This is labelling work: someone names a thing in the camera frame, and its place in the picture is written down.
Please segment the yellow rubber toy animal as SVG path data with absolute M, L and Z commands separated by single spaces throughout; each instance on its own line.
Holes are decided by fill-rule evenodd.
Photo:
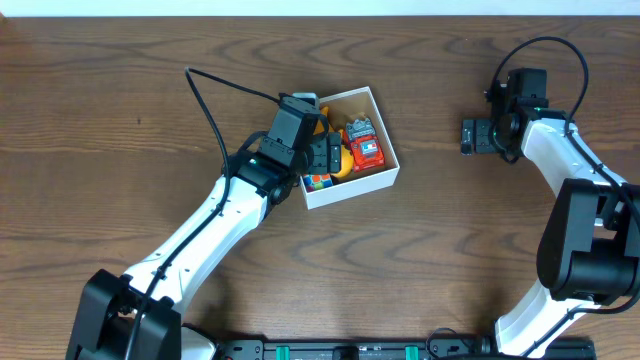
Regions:
M 329 117 L 329 107 L 328 106 L 324 106 L 320 109 L 320 112 L 325 116 L 325 117 Z M 346 177 L 347 175 L 349 175 L 352 171 L 353 165 L 354 165 L 354 157 L 352 155 L 352 152 L 350 150 L 349 145 L 347 144 L 347 140 L 345 140 L 345 133 L 344 133 L 344 128 L 338 128 L 338 130 L 335 130 L 334 127 L 331 125 L 331 123 L 329 122 L 329 132 L 338 132 L 340 134 L 340 138 L 341 138 L 341 169 L 340 171 L 336 172 L 336 173 L 332 173 L 332 176 L 337 178 L 337 179 L 342 179 L 344 177 Z M 322 122 L 320 120 L 318 120 L 316 128 L 314 130 L 313 135 L 318 135 L 323 133 L 325 130 L 325 127 L 323 126 Z

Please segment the colourful puzzle cube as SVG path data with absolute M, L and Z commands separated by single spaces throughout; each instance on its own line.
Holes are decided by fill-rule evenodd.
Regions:
M 333 186 L 333 180 L 329 174 L 306 174 L 302 176 L 302 181 L 307 193 L 327 189 Z

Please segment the red toy fire truck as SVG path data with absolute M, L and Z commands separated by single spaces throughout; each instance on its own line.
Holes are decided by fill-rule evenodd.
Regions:
M 354 158 L 354 172 L 381 167 L 385 164 L 385 156 L 375 127 L 369 118 L 347 122 L 344 139 Z

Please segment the white cardboard box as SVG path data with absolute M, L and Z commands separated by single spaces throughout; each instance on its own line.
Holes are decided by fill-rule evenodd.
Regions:
M 359 113 L 367 115 L 378 135 L 385 156 L 385 165 L 380 170 L 369 169 L 359 173 L 351 173 L 344 181 L 327 189 L 308 192 L 305 185 L 302 184 L 301 192 L 307 208 L 311 210 L 392 186 L 400 170 L 400 164 L 371 89 L 366 86 L 320 97 L 319 104 L 328 106 L 331 115 L 334 113 L 346 116 Z

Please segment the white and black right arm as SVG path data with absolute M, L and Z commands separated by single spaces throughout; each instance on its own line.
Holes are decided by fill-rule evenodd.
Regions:
M 493 90 L 491 115 L 462 125 L 463 154 L 530 160 L 556 200 L 539 243 L 537 280 L 494 323 L 492 352 L 539 359 L 585 315 L 614 315 L 639 301 L 639 188 L 589 149 L 570 114 L 545 95 Z

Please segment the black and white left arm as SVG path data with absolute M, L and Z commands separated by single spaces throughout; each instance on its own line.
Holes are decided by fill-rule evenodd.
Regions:
M 104 269 L 83 288 L 69 359 L 212 359 L 213 340 L 183 325 L 200 286 L 231 248 L 283 202 L 303 175 L 341 166 L 341 137 L 291 147 L 252 134 L 223 165 L 203 204 L 158 249 L 116 276 Z

